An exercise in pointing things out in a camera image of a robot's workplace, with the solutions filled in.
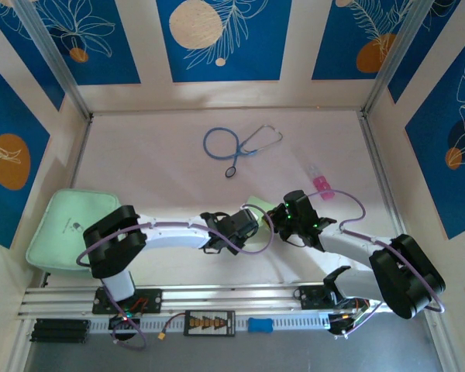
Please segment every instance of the wall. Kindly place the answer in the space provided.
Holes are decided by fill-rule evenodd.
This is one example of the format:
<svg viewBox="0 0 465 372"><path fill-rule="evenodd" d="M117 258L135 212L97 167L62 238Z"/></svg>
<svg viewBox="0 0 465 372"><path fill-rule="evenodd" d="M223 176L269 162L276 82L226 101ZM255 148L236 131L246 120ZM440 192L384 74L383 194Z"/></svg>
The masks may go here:
<svg viewBox="0 0 465 372"><path fill-rule="evenodd" d="M135 0L131 6L120 0L116 3L141 84L81 87L95 112L243 106L358 106L372 86L371 79L312 80L330 1L293 0L279 81L196 83L173 83L156 2Z"/></svg>
<svg viewBox="0 0 465 372"><path fill-rule="evenodd" d="M32 66L40 55L5 3L0 0L0 28L40 81L45 77ZM102 112L360 107L412 3L38 0L33 5L88 105ZM58 103L54 88L49 97Z"/></svg>
<svg viewBox="0 0 465 372"><path fill-rule="evenodd" d="M35 271L26 263L25 252L51 195L68 186L78 149L84 135L84 122L68 99L57 111L43 89L20 60L0 31L0 75L24 101L50 134L47 149L33 180L19 227L8 249L0 245L0 370L8 361L15 331L15 320L25 289Z"/></svg>
<svg viewBox="0 0 465 372"><path fill-rule="evenodd" d="M465 0L462 0L398 102L394 104L386 92L370 114L370 123L375 130L391 188L408 232L417 239L446 281L446 292L443 294L446 313L441 316L461 370L465 370L465 231L456 236L448 234L448 239L435 204L440 200L437 197L432 199L405 126L418 110L423 110L422 103L464 47ZM451 83L454 91L450 93L454 98L457 83ZM437 102L437 112L450 103ZM442 117L439 113L430 112L430 137L419 139L422 145L415 144L416 150L417 146L427 148L428 142L434 141L436 130L439 131L444 124ZM438 161L446 167L444 155L448 149L447 138L441 145L445 150ZM451 182L451 174L443 180L445 186ZM449 200L451 197L446 193L439 198ZM455 212L454 203L450 205L450 211Z"/></svg>

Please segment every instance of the black mounting bracket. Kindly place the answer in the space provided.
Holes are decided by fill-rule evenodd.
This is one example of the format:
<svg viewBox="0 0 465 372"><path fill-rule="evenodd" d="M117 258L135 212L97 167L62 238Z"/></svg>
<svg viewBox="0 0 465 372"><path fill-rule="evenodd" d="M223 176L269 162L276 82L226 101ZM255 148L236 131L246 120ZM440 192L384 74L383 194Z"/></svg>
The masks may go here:
<svg viewBox="0 0 465 372"><path fill-rule="evenodd" d="M160 314L162 306L162 290L161 289L136 289L134 295L126 300L117 303L122 310L128 315L143 313L143 314ZM97 289L95 299L93 300L93 314L101 315L117 315L119 312L114 308L103 288Z"/></svg>

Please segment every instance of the wire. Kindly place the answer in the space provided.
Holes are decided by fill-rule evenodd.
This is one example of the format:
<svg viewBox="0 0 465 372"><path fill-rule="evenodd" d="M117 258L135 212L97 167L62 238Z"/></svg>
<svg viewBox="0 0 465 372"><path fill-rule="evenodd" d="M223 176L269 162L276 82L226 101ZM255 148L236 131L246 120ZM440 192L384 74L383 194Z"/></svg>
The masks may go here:
<svg viewBox="0 0 465 372"><path fill-rule="evenodd" d="M167 320L167 321L165 322L165 325L164 325L164 328L163 328L163 329L166 329L166 328L170 325L170 323L171 323L174 319L176 319L178 316L184 316L184 315L186 315L186 314L183 313L183 312L180 312L179 314L176 314L176 315L174 315L174 316L171 316L171 317L169 318L169 320Z"/></svg>
<svg viewBox="0 0 465 372"><path fill-rule="evenodd" d="M96 250L98 247L100 247L102 244L104 243L107 243L109 240L111 239L114 239L116 238L117 236L121 235L121 234L125 234L125 233L129 233L131 231L134 231L134 230L137 230L137 229L145 229L145 228L148 228L148 229L152 229L153 227L158 227L158 226L177 226L177 227L181 227L181 226L187 226L189 228L193 228L193 229L200 229L200 230L203 230L203 231L206 231L208 233L212 233L212 234L215 234L217 235L219 238L221 238L222 240L224 240L226 243L229 244L229 246L231 246L234 250L237 250L238 252L240 253L245 253L245 254L258 254L258 253L262 253L263 251L265 251L271 244L272 242L274 241L274 224L272 223L272 219L270 218L270 216L260 207L256 206L256 205L252 205L252 204L244 204L242 205L242 208L245 208L245 207L248 207L248 208L255 208L255 209L258 209L260 212L263 213L263 215L265 216L265 218L267 219L268 223L269 223L269 227L270 227L270 239L269 239L269 242L267 243L267 245L262 248L261 250L258 250L258 251L255 251L255 252L248 252L246 250L242 250L241 248L239 248L238 246L236 246L233 242L231 242L229 239L227 239L223 234L221 234L220 232L218 231L215 231L214 229L210 229L209 227L207 226L202 226L202 225L197 225L197 224L191 224L189 225L187 222L157 222L155 224L153 224L152 222L147 222L147 223L142 223L142 224L139 224L139 225L134 225L134 226L129 226L129 227L126 227L124 229L120 229L119 231L116 231L112 234L109 234L108 236L106 236L105 238L102 238L100 239L98 242L92 244L90 247L88 247L83 253L81 253L77 259L76 259L76 263L80 266L83 266L83 267L90 267L89 264L86 264L86 263L82 263L81 260L86 256L88 255L90 252L92 252L93 250ZM115 299L113 298L112 294L110 293L110 291L108 290L108 288L105 286L103 286L103 288L105 289L105 293L107 294L107 297L108 299L110 300L110 302L112 303L112 305L114 306L114 308L120 313L122 314L122 316L125 318L125 320L138 332L138 334L141 336L141 338L143 339L143 345L142 346L132 346L132 345L128 345L126 343L123 343L121 341L119 341L118 339L116 339L115 337L115 331L117 330L117 327L114 327L114 329L112 330L112 339L114 340L114 343L116 345L120 345L122 347L125 347L126 349L130 349L130 350L144 350L146 348L146 338L143 334L143 331L141 330L141 328L130 318L128 317L128 315L126 314L126 312L124 310L122 310L122 308L117 304L117 302L115 301ZM141 313L143 314L143 310L144 310L144 307L146 305L143 305L142 308L141 308Z"/></svg>
<svg viewBox="0 0 465 372"><path fill-rule="evenodd" d="M261 207L258 207L258 206L253 205L253 204L243 204L241 208L244 208L244 207L258 209L260 212L263 213L263 215L265 216L265 219L269 223L269 227L270 227L269 242L261 250L256 250L254 252L249 252L247 250L242 250L236 244L234 244L229 239L227 239L220 232L218 232L218 231L216 231L214 229L210 229L207 226L202 226L202 225L198 225L198 224L195 224L195 223L188 224L187 222L156 222L156 223L146 222L146 223L142 223L142 224L139 224L139 225L133 225L133 226L126 227L124 229L120 229L120 230L118 230L118 231L116 231L116 232L114 232L112 234L107 235L105 238L100 239L98 242L92 244L83 253L81 253L79 256L77 256L76 264L78 264L80 266L83 266L83 267L90 267L89 264L82 263L81 260L84 258L84 256L86 256L89 253L93 252L94 250L96 250L102 244L107 243L109 240L112 240L112 239L116 238L119 235L126 234L126 233L129 233L129 232L134 231L134 230L152 229L152 228L156 228L156 227L159 227L159 226L160 227L188 227L190 229L198 229L198 230L206 231L207 233L211 233L211 234L214 234L214 235L218 236L220 239L224 240L231 248L233 248L234 250L237 250L240 253L244 253L244 254L259 254L259 253L262 253L274 241L274 224L272 223L272 219L270 218L270 216Z"/></svg>
<svg viewBox="0 0 465 372"><path fill-rule="evenodd" d="M348 337L349 335L351 335L353 332L355 332L357 329L359 329L361 326L363 326L363 324L365 324L370 318L372 318L372 316L374 316L374 314L376 313L376 311L380 308L380 306L382 305L382 302L379 302L377 304L377 306L374 308L374 310L372 310L372 312L370 312L370 314L364 319L362 320L362 322L356 326L354 326L352 329L350 329L348 332L345 332L344 334L342 334L341 336L336 336L337 338L340 338L340 337Z"/></svg>
<svg viewBox="0 0 465 372"><path fill-rule="evenodd" d="M366 241L371 242L371 243L375 242L375 244L377 244L378 246L382 246L383 248L386 248L386 249L390 250L408 269L410 269L412 274L414 274L417 277L418 281L420 281L420 283L425 287L427 292L432 296L432 298L434 298L434 301L436 301L437 305L439 306L438 308L434 308L432 306L426 306L425 308L427 310L432 311L432 312L438 312L438 313L444 313L445 312L446 308L445 308L443 302L439 299L439 296L434 292L434 290L429 285L429 283L427 283L425 278L417 271L417 269L415 269L413 267L413 265L410 262L408 262L408 260L406 258L404 258L403 255L401 253L399 253L395 248L393 248L389 244L381 242L380 240L374 240L373 238L371 238L369 236L366 236L364 234L360 234L359 232L354 232L354 231L349 231L349 230L342 230L342 233L345 233L345 234L350 235L350 236L354 236L354 237L362 239L362 240L366 240Z"/></svg>
<svg viewBox="0 0 465 372"><path fill-rule="evenodd" d="M355 218L355 219L345 219L344 221L342 221L339 224L339 230L341 230L341 233L353 236L353 237L358 238L358 239L365 240L367 242L371 242L373 244L377 244L378 246L382 246L383 248L385 248L385 249L389 250L390 252L392 252L412 272L412 274L414 274L417 277L417 279L420 281L420 283L424 286L424 288L427 290L427 292L431 295L431 297L434 299L434 301L436 301L437 305L439 306L438 308L434 308L432 306L426 306L425 308L432 311L432 312L444 313L445 310L446 310L446 307L444 306L443 302L440 300L439 296L434 292L434 290L431 288L429 283L427 283L425 278L413 267L413 265L410 262L408 262L408 260L406 258L403 257L403 255L401 253L399 253L395 248L393 248L389 244L386 244L386 243L384 243L384 242L382 242L380 240L376 240L375 238L364 235L362 233L350 231L350 230L347 230L347 229L343 228L344 225L347 224L347 223L361 221L362 219L365 218L365 216L367 215L367 211L365 210L365 207L363 206L363 203L360 200L358 200L356 197L354 197L353 195L351 195L351 194L349 194L349 193L347 193L345 191L333 190L333 189L317 191L317 192L314 192L314 193L308 195L308 197L310 198L311 196L319 195L319 194L322 194L322 193L325 193L325 192L334 192L334 193L343 194L343 195L345 195L345 196L347 196L349 198L352 198L360 206L360 208L362 209L362 215L360 217Z"/></svg>
<svg viewBox="0 0 465 372"><path fill-rule="evenodd" d="M140 307L140 310L139 312L141 313L141 315L143 315L143 313L145 312L145 307L148 305L148 301L149 299L148 298L143 298L143 297L140 297L138 298L138 301L136 301L134 303L134 305L129 309L130 312L134 312L134 310L136 309L136 307L141 304L141 307Z"/></svg>
<svg viewBox="0 0 465 372"><path fill-rule="evenodd" d="M105 284L103 286L103 289L105 290L105 293L107 294L108 299L112 303L112 306L114 306L114 308L119 312L119 314L122 314L122 317L124 318L124 321L128 322L138 332L138 334L143 339L143 345L141 345L141 346L133 346L133 345L129 345L127 343L123 343L123 342L121 342L120 340L118 340L115 337L115 331L117 330L117 327L114 327L114 329L112 330L112 333L110 334L110 336L114 340L114 344L125 347L126 349L129 349L129 350L138 350L138 351L144 350L146 348L147 343L146 343L146 337L143 334L143 331L141 330L140 326L137 325L130 317L127 316L126 312L124 310L122 310L122 308L119 306L119 304L117 304L117 302L114 300L112 294L110 293L109 289L105 286Z"/></svg>
<svg viewBox="0 0 465 372"><path fill-rule="evenodd" d="M362 210L362 215L360 217L357 217L355 219L345 219L344 221L342 221L340 224L339 224L339 229L341 229L343 227L344 224L346 223L351 223L351 222L357 222L357 221L361 221L362 219L365 218L365 216L367 215L367 210L365 209L365 207L363 206L363 203L358 200L356 197L354 197L353 195L351 195L350 193L346 192L346 191L341 191L341 190L333 190L333 189L329 189L329 190L322 190L322 191L317 191L317 192L313 192L309 195L307 195L309 198L311 198L312 196L316 196L316 195L320 195L320 194L325 194L326 192L335 192L337 194L342 194L342 195L345 195L347 196L348 198L352 198L357 204L358 206L360 206L360 209Z"/></svg>
<svg viewBox="0 0 465 372"><path fill-rule="evenodd" d="M339 322L340 320L346 320L346 319L349 319L349 318L350 318L350 316L345 314L343 316L340 316L339 318L330 319L329 323L335 323L335 322Z"/></svg>
<svg viewBox="0 0 465 372"><path fill-rule="evenodd" d="M158 335L158 339L165 339L165 332L167 331L167 327L170 325L170 323L176 319L178 316L182 316L182 315L186 315L185 313L183 312L180 312L179 314L176 314L174 316L171 316L164 324L164 327L162 328L162 330L160 331L159 335Z"/></svg>

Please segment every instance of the light green pad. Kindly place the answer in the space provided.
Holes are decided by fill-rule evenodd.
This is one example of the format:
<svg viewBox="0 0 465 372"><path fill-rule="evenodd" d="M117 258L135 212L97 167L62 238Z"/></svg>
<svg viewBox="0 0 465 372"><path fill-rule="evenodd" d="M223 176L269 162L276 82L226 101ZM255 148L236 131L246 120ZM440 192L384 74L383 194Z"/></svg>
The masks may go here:
<svg viewBox="0 0 465 372"><path fill-rule="evenodd" d="M27 261L53 274L87 273L76 264L85 229L120 206L113 194L64 189L51 198L26 252Z"/></svg>

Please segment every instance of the robotic arm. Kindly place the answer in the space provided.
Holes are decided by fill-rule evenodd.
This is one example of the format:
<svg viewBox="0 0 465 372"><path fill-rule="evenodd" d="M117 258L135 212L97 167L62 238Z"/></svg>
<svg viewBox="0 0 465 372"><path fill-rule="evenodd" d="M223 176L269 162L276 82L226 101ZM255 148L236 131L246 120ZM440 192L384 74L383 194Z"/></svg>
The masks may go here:
<svg viewBox="0 0 465 372"><path fill-rule="evenodd" d="M284 203L267 214L273 223L274 232L283 241L287 242L292 235L296 235L306 246L322 252L338 253L371 269L340 267L324 279L323 291L310 291L307 288L303 296L308 300L323 301L332 306L348 298L385 301L393 312L405 319L415 316L432 300L424 285L393 253L374 241L366 242L343 233L333 225L336 222L334 219L319 218L303 191L285 195ZM124 232L131 226L139 225L151 228ZM210 229L243 248L245 242L257 232L258 223L248 209L242 209L234 215L205 212L193 219L174 222L166 219L166 222L161 222L159 219L137 215L130 205L122 206L84 232L86 247L121 232L88 254L91 274L102 279L116 301L123 301L135 292L127 266L144 250L189 246L205 253L220 253L223 248L233 254L238 253L222 238L209 232ZM444 291L444 280L413 238L400 235L395 239L378 240L389 244L406 257L436 294Z"/></svg>
<svg viewBox="0 0 465 372"><path fill-rule="evenodd" d="M238 251L221 238L195 226L207 226L227 237L229 241L243 248L246 240L257 233L258 223L253 213L242 209L234 215L226 213L202 213L192 219L171 221L145 215L137 215L134 207L124 205L110 213L84 232L86 247L130 226L154 226L133 229L123 233L88 254L91 274L102 279L116 301L133 296L135 287L126 269L136 256L154 248L189 246L207 254L220 253L227 248L233 254Z"/></svg>

